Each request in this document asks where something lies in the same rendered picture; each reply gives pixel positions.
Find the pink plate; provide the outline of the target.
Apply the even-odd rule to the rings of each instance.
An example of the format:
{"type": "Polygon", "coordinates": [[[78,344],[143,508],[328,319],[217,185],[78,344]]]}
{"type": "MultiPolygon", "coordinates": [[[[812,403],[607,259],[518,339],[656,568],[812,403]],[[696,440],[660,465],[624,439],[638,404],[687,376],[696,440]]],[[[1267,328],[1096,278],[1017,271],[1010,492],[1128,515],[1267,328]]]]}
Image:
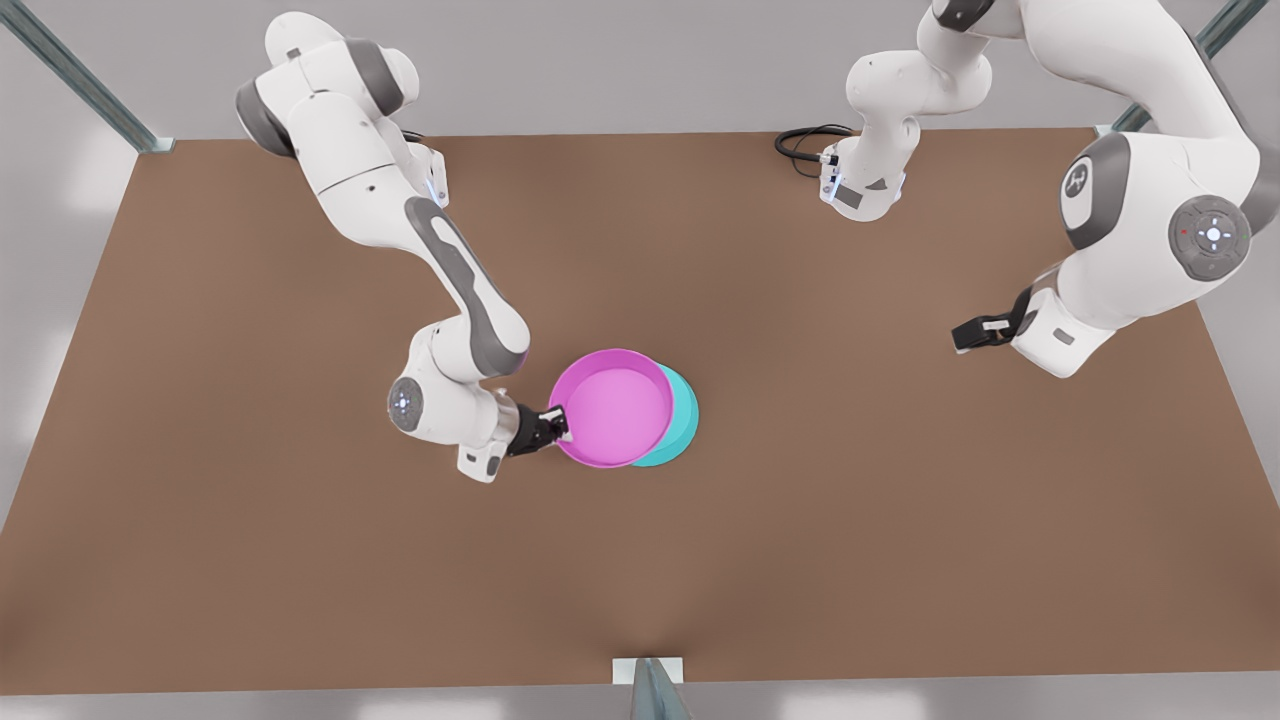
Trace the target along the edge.
{"type": "Polygon", "coordinates": [[[622,468],[657,448],[675,416],[675,392],[663,366],[626,348],[588,354],[556,380],[550,406],[567,432],[556,445],[590,468],[622,468]]]}

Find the blue plate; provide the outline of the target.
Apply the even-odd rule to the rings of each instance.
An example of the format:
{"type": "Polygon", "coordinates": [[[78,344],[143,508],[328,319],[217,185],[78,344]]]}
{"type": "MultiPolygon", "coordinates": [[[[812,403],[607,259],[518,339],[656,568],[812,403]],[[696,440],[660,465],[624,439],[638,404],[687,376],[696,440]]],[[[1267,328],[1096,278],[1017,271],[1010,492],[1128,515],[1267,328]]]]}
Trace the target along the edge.
{"type": "Polygon", "coordinates": [[[672,368],[659,364],[672,388],[673,415],[659,445],[632,462],[635,468],[654,468],[675,460],[691,445],[700,420],[692,387],[672,368]]]}

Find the silver frame post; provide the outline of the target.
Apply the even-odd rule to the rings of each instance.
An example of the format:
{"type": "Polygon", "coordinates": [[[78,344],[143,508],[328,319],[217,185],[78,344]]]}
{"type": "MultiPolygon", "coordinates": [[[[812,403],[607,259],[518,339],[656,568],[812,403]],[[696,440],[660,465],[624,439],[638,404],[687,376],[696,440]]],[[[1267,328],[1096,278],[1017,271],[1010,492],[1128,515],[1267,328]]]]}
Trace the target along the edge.
{"type": "Polygon", "coordinates": [[[1158,0],[1105,0],[1103,28],[1116,61],[1096,86],[1128,97],[1132,105],[1096,136],[1135,133],[1147,126],[1162,135],[1212,138],[1254,132],[1216,72],[1212,58],[1270,0],[1228,0],[1199,35],[1189,35],[1158,0]]]}
{"type": "Polygon", "coordinates": [[[22,0],[0,0],[0,24],[138,154],[173,151],[175,140],[156,136],[22,0]]]}
{"type": "Polygon", "coordinates": [[[613,659],[612,683],[631,685],[628,720],[692,720],[680,694],[682,657],[613,659]]]}

